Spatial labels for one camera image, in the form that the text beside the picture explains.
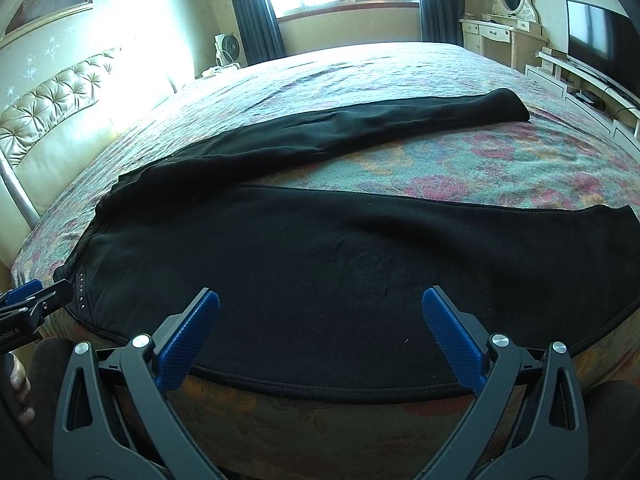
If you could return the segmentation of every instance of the bed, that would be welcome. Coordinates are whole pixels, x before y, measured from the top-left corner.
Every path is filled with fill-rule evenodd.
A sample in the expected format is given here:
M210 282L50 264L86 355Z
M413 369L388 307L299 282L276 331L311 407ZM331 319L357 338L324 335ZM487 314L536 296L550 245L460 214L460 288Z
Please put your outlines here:
M640 164L595 133L589 116L532 80L451 45L350 46L198 80L167 99L109 144L57 197L22 245L13 280L50 283L120 174L198 140L298 112L497 88L519 95L530 111L529 123L395 142L261 183L517 208L630 205L640 214ZM584 388L612 378L640 381L639 320L633 314L575 359ZM47 319L42 335L110 345L63 310ZM412 478L428 462L470 397L329 404L190 376L172 402L210 457L236 472L263 479L401 479ZM515 409L515 404L509 408L510 416ZM498 437L504 431L502 426Z

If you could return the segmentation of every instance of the black pants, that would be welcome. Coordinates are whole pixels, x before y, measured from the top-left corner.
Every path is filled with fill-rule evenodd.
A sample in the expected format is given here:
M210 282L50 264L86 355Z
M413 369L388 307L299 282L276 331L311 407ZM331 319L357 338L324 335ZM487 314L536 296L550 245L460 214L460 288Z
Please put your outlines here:
M31 361L31 399L36 411L32 430L49 468L58 393L72 349L69 340L45 339L36 346ZM588 480L640 478L640 389L625 381L611 381L595 387L584 400L590 446ZM11 457L2 457L0 446L0 463L5 460Z

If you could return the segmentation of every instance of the mirror frame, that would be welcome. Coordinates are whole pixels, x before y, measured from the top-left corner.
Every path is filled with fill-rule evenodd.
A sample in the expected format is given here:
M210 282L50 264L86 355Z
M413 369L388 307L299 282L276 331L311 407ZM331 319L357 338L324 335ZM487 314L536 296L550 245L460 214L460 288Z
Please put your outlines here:
M24 0L20 0L15 4L15 9L11 13L12 17L20 8L20 5L22 4L23 1ZM15 30L12 30L8 34L4 33L5 29L0 30L0 48L11 43L13 40L17 40L21 36L28 34L32 30L35 30L36 28L40 28L43 25L47 25L47 23L55 22L56 20L59 20L60 18L64 18L65 16L70 16L72 14L75 14L76 12L82 12L83 10L89 10L89 9L92 9L93 7L94 7L94 1L86 0L82 4L76 4L74 6L67 7L66 9L56 10L55 12L52 12L47 16L43 16L41 18L37 18L36 20L32 20L29 23L25 23L21 27L18 27Z
M533 8L531 0L520 0L520 4L515 10L511 10L504 0L495 0L493 12L499 16L518 18L527 22L538 22L538 13Z

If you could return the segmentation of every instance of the blue gripper pad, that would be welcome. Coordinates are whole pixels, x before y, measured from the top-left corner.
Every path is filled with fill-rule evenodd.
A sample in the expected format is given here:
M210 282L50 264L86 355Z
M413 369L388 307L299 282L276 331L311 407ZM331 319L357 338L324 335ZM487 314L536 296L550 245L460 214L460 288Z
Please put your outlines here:
M156 358L156 386L162 394L180 388L218 321L220 300L207 292Z
M433 288L422 296L422 317L442 349L458 382L476 396L486 382L484 353Z
M20 303L28 297L33 296L36 292L40 292L43 288L40 280L31 280L29 283L25 283L23 286L19 286L9 292L6 296L6 306Z

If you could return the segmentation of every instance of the television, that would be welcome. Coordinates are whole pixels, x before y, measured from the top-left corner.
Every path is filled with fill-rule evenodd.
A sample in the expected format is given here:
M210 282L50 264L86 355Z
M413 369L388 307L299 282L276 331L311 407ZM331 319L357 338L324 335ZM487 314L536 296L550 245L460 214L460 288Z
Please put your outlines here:
M569 60L640 104L640 34L612 10L567 0Z

